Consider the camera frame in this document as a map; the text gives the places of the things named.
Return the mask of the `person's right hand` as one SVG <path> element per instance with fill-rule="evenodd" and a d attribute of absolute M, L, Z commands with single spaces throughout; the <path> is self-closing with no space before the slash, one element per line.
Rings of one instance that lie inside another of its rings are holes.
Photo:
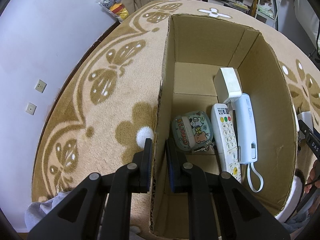
<path fill-rule="evenodd" d="M 313 163 L 313 167 L 309 173 L 307 183 L 304 186 L 305 193 L 309 193 L 310 189 L 313 186 L 317 187 L 318 189 L 320 188 L 320 183 L 319 183 L 319 180 L 317 180 L 317 176 L 316 176 L 316 168 L 317 167 L 319 167 L 319 160 L 315 160 L 315 162 Z"/>

